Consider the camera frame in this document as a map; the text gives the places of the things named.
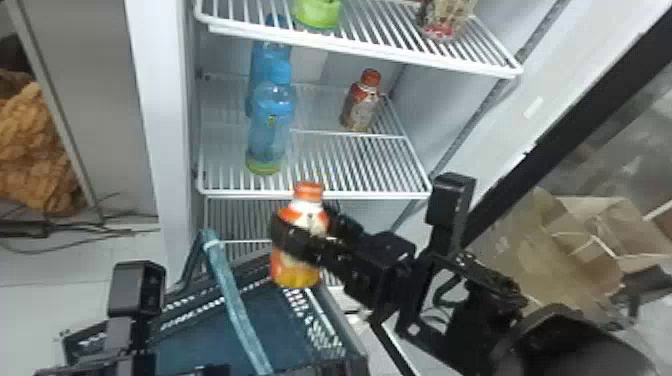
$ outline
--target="orange bottle cap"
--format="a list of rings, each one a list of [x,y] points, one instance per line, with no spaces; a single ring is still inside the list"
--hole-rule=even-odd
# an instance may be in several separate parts
[[[375,69],[366,69],[362,73],[362,83],[366,86],[380,85],[380,73]]]
[[[324,187],[320,183],[302,181],[294,186],[294,198],[309,202],[321,202]]]

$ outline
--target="floor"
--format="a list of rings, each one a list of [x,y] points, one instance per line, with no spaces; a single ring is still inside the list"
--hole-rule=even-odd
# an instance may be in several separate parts
[[[11,246],[37,249],[79,239],[81,235],[55,234],[48,243],[15,241]],[[36,256],[13,254],[0,246],[2,373],[32,375],[38,368],[61,363],[59,332],[105,318],[112,266],[133,259],[165,265],[161,249],[160,233],[114,238]]]
[[[147,229],[156,225],[135,226]],[[47,246],[81,238],[81,235],[57,234]],[[39,248],[38,243],[13,242],[12,247]],[[105,317],[106,299],[112,266],[120,261],[149,259],[166,264],[160,233],[134,238],[116,238],[75,246],[38,256],[18,255],[0,249],[0,364],[6,375],[31,375],[34,370],[63,361],[59,332],[78,329]],[[672,300],[647,305],[637,331],[625,339],[645,351],[661,368],[672,374],[672,358],[661,349],[669,343]],[[389,357],[365,325],[356,325],[370,358],[374,376],[392,376],[398,372]],[[436,360],[410,345],[403,344],[419,374],[457,376]]]

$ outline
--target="white wire rack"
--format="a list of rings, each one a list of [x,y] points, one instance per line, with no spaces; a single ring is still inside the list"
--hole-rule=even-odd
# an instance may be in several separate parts
[[[286,206],[289,201],[278,200],[210,200],[205,198],[204,224],[213,228],[223,239],[224,252],[228,261],[269,247],[268,226],[273,213]],[[338,209],[338,202],[326,204]],[[322,281],[332,293],[339,292],[341,281],[323,270]]]
[[[196,0],[195,17],[212,33],[269,40],[340,53],[368,56],[439,69],[514,78],[523,68],[476,17],[446,43],[424,38],[415,27],[417,2],[342,0],[340,25],[311,33],[294,22],[282,28],[278,15],[291,19],[292,0]],[[273,25],[265,24],[271,14]]]
[[[205,127],[240,126],[249,123],[245,116],[247,79],[241,76],[206,73],[201,85],[201,122]],[[294,84],[297,96],[295,131],[332,135],[360,136],[343,128],[338,121],[347,91],[342,88]],[[386,97],[380,114],[362,136],[403,136]]]
[[[258,176],[245,166],[247,129],[243,80],[202,85],[201,148],[196,186],[211,198],[289,199],[302,180],[325,186],[325,199],[424,199],[431,184],[399,121],[383,97],[372,133],[345,131],[338,113],[345,92],[297,86],[291,144],[280,171]]]

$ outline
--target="tan blanket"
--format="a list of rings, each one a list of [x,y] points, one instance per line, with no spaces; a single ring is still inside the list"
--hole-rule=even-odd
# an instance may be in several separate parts
[[[0,70],[0,198],[69,215],[78,195],[40,87],[25,73]]]

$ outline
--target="black wire basket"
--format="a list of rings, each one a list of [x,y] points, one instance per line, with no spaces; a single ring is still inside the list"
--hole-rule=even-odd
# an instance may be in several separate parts
[[[180,282],[166,294],[163,312],[152,323],[150,348],[157,354],[158,373],[227,364],[231,375],[253,375],[224,297],[205,267],[202,246],[199,235]],[[269,277],[268,244],[259,248],[232,261],[232,270],[274,374],[368,375],[364,347],[328,289],[322,284],[278,287]],[[105,326],[99,323],[63,338],[69,364],[102,350]]]

